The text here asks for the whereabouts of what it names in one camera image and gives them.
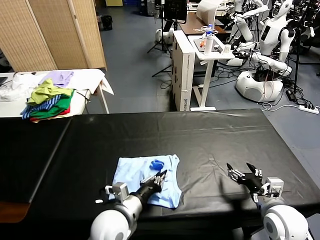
striped shirt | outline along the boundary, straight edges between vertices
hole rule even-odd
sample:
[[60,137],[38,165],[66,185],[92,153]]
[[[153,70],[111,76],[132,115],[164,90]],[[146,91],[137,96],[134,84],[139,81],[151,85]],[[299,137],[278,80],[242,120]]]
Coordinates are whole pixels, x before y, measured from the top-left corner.
[[41,104],[31,106],[27,105],[25,109],[21,112],[22,119],[29,119],[30,114],[35,111],[46,110],[49,111],[61,98],[61,94],[55,95],[53,98],[50,98],[47,101],[42,102]]

black trash bin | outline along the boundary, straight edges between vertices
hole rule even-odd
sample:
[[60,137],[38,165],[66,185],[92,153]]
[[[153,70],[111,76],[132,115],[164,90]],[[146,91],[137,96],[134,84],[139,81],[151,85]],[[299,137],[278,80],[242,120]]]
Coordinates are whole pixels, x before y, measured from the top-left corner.
[[101,16],[101,22],[103,30],[109,31],[112,30],[112,17],[109,15]]

table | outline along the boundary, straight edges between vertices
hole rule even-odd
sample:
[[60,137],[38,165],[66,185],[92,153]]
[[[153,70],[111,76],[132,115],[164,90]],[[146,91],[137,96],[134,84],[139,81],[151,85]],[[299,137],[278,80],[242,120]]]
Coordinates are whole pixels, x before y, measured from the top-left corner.
[[[206,24],[200,18],[197,17],[197,14],[195,12],[189,12],[186,16],[186,23],[180,24],[180,28],[186,36],[202,35],[203,32],[195,31],[194,29],[200,29],[202,26],[205,25]],[[214,29],[219,32],[217,35],[220,37],[222,35],[227,34],[227,32],[224,31],[220,26],[215,25]]]
[[235,213],[222,196],[220,181],[226,195],[242,192],[228,178],[226,163],[247,172],[249,162],[262,169],[264,178],[284,180],[284,200],[305,217],[320,210],[320,190],[260,109],[77,115],[21,225],[32,236],[64,231],[64,237],[81,232],[86,239],[94,218],[107,208],[95,199],[101,197],[99,189],[112,182],[118,158],[166,154],[180,158],[179,207],[149,205],[137,234],[212,233],[261,225],[252,200]]
[[[77,71],[99,71],[97,69],[73,69],[72,71],[77,72]],[[37,72],[19,72],[17,74],[31,74],[35,73],[36,76],[39,75],[46,75],[50,71],[37,71]],[[7,80],[3,83],[6,84],[7,82],[11,81],[14,77],[14,72],[7,72],[7,73],[0,73],[0,77],[8,77]],[[101,81],[103,80],[103,83],[107,85],[108,90],[111,90],[111,94],[113,94],[112,89],[108,83],[108,81],[104,78],[101,78]],[[96,92],[99,97],[102,110],[105,114],[109,113],[107,101],[105,99],[105,96],[103,94],[103,85],[100,82],[96,86]],[[84,96],[86,96],[87,99],[90,98],[91,92],[88,90],[76,90],[76,93],[79,94],[73,94],[72,99],[71,99],[71,106],[72,106],[72,113],[74,115],[82,114],[85,107],[86,107],[86,100]],[[26,99],[25,98],[20,98],[17,101],[0,101],[0,118],[3,117],[20,117],[20,113],[22,112],[23,109],[26,107]]]
[[25,217],[70,121],[34,124],[20,117],[0,118],[0,223]]
[[211,52],[210,55],[205,55],[203,52],[200,52],[194,42],[196,39],[201,39],[202,36],[196,36],[196,35],[191,35],[188,36],[188,39],[193,46],[193,49],[195,50],[195,54],[198,57],[199,60],[202,60],[204,64],[204,61],[207,62],[207,67],[205,71],[205,77],[204,77],[204,83],[203,87],[198,87],[198,86],[193,86],[192,89],[194,91],[196,100],[199,104],[199,107],[192,107],[190,108],[191,111],[214,111],[216,110],[215,107],[206,107],[206,100],[207,100],[207,95],[209,91],[209,86],[210,86],[210,81],[211,77],[215,75],[215,70],[217,67],[218,60],[229,60],[229,59],[234,59],[235,56],[232,54],[232,52],[224,52],[225,50],[225,45],[216,37],[214,36],[214,41],[215,43],[219,44],[219,46],[222,47],[222,52]]

water bottle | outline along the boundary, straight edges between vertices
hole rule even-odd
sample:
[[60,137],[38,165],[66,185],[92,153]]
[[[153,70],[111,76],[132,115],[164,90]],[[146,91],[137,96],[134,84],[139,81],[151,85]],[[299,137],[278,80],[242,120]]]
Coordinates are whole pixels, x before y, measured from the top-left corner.
[[206,42],[205,42],[205,47],[204,47],[204,55],[210,55],[212,52],[212,46],[214,44],[214,35],[209,34],[206,36]]
[[208,27],[205,29],[205,36],[212,35],[214,33],[214,26],[209,24]]

power strip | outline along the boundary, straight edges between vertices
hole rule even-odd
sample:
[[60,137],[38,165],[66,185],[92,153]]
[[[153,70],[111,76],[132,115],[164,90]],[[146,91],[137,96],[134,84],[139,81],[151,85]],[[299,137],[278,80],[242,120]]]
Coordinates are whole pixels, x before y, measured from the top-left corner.
[[311,108],[307,108],[307,107],[305,107],[303,105],[300,105],[299,106],[299,110],[306,111],[306,112],[309,112],[309,113],[312,113],[312,114],[319,114],[318,108],[311,109]]

